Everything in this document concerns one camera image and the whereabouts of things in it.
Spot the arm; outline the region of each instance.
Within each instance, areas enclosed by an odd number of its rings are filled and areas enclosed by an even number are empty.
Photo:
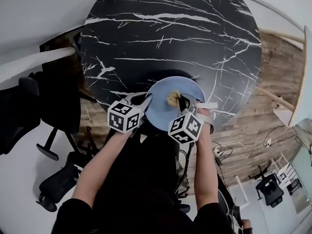
[[[198,109],[203,115],[210,116],[208,110]],[[211,151],[210,124],[204,123],[196,143],[195,198],[197,210],[209,203],[218,202],[218,177]]]
[[[115,133],[99,153],[84,167],[72,198],[80,199],[93,207],[94,199],[106,176],[125,145],[131,131]]]

